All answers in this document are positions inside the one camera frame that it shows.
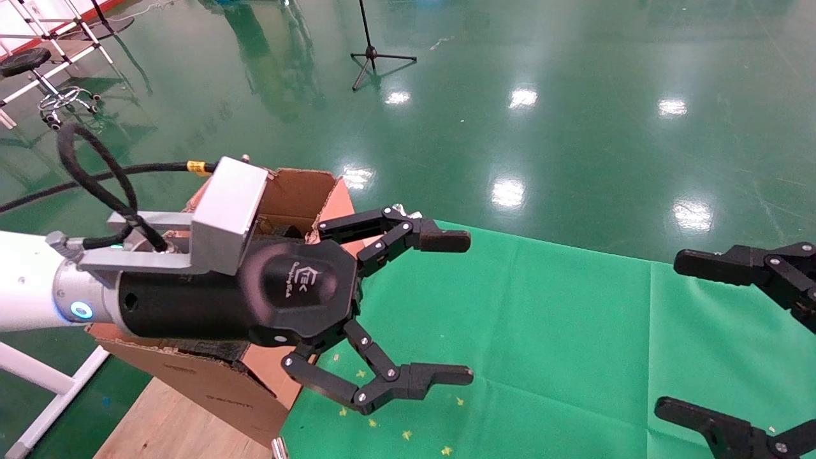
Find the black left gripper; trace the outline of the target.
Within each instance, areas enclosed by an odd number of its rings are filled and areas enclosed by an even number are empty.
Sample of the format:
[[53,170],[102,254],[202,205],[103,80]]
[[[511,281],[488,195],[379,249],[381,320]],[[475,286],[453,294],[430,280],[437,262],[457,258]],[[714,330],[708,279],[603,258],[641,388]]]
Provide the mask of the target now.
[[329,348],[359,312],[358,261],[338,243],[257,239],[236,274],[125,272],[120,316],[134,336]]

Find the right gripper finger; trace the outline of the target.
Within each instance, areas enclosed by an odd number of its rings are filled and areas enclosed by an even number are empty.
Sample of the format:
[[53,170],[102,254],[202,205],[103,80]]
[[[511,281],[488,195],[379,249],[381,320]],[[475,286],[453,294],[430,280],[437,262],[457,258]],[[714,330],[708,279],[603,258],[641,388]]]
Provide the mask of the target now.
[[770,435],[746,420],[671,397],[657,399],[655,415],[702,435],[715,458],[801,458],[815,448],[815,420]]
[[806,329],[815,332],[815,248],[795,243],[773,249],[734,245],[726,252],[684,249],[676,273],[721,284],[755,286]]

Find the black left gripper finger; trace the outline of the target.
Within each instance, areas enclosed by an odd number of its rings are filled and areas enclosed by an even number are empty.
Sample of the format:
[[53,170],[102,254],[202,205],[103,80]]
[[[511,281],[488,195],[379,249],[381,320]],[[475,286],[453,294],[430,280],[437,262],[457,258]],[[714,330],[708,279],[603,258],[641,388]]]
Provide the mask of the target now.
[[321,240],[344,245],[373,238],[356,253],[359,276],[371,276],[409,249],[420,252],[464,253],[471,247],[466,230],[441,229],[435,220],[408,217],[395,207],[380,207],[321,222]]
[[317,349],[306,344],[298,344],[283,357],[284,372],[304,388],[363,415],[370,415],[393,399],[422,400],[435,384],[466,386],[473,382],[472,369],[463,365],[410,363],[397,366],[355,320],[345,323],[341,336],[373,371],[372,381],[358,387],[309,363]]

